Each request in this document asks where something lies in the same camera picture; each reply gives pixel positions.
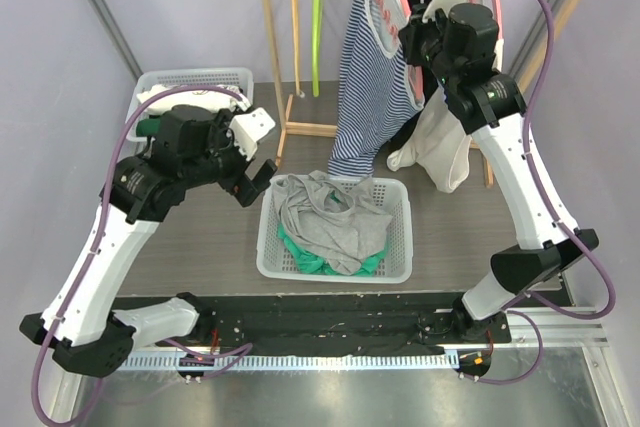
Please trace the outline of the blue striped tank top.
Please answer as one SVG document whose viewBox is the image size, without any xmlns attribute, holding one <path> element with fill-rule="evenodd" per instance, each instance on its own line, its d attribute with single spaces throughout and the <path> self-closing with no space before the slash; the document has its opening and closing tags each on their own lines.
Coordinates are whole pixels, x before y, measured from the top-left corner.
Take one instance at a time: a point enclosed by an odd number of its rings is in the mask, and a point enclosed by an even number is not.
<svg viewBox="0 0 640 427">
<path fill-rule="evenodd" d="M 339 64 L 332 175 L 371 176 L 380 148 L 425 105 L 422 72 L 384 48 L 374 0 L 353 0 Z"/>
</svg>

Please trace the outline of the yellow hanger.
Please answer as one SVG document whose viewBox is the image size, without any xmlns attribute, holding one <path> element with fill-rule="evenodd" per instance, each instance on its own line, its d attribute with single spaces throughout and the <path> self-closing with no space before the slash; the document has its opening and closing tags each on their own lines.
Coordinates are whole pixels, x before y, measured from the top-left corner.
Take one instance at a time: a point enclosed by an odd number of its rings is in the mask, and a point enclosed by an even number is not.
<svg viewBox="0 0 640 427">
<path fill-rule="evenodd" d="M 296 96 L 304 98 L 305 93 L 301 87 L 301 58 L 300 58 L 300 25 L 298 0 L 291 2 L 292 42 L 293 42 L 293 69 Z"/>
</svg>

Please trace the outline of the lime green hanger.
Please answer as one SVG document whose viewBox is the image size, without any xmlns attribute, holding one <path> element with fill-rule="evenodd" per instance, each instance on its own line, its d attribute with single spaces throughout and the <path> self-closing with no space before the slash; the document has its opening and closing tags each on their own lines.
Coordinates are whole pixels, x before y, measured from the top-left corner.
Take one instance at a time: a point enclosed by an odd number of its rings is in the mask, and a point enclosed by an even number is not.
<svg viewBox="0 0 640 427">
<path fill-rule="evenodd" d="M 311 71 L 312 95 L 320 95 L 320 53 L 322 42 L 324 0 L 312 0 L 312 30 L 311 30 Z"/>
</svg>

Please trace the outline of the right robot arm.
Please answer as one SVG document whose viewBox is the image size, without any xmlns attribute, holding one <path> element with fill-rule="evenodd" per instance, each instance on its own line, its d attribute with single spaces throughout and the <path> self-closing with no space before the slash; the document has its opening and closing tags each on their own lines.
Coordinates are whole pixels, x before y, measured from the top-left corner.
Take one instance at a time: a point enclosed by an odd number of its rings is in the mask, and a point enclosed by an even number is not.
<svg viewBox="0 0 640 427">
<path fill-rule="evenodd" d="M 453 333 L 472 342 L 506 305 L 572 266 L 599 239 L 574 219 L 560 219 L 553 183 L 530 172 L 538 151 L 523 131 L 521 91 L 498 68 L 499 26 L 491 10 L 461 3 L 424 14 L 412 13 L 399 33 L 406 61 L 430 71 L 442 87 L 447 110 L 493 168 L 516 231 L 516 245 L 494 254 L 489 273 L 452 306 Z"/>
</svg>

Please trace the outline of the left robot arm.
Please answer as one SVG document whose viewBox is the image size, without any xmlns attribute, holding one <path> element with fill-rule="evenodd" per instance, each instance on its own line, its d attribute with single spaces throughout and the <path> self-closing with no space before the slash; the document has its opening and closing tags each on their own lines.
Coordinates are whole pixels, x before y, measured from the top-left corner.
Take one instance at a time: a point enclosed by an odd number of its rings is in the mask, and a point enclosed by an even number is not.
<svg viewBox="0 0 640 427">
<path fill-rule="evenodd" d="M 73 275 L 42 313 L 25 316 L 21 332 L 51 349 L 65 371 L 94 378 L 115 372 L 132 351 L 168 339 L 193 346 L 212 336 L 210 306 L 185 292 L 155 305 L 118 310 L 113 302 L 142 247 L 188 190 L 217 184 L 247 207 L 277 167 L 266 160 L 249 178 L 258 144 L 275 127 L 262 108 L 247 112 L 177 105 L 163 113 L 147 154 L 120 160 L 101 193 L 90 237 Z"/>
</svg>

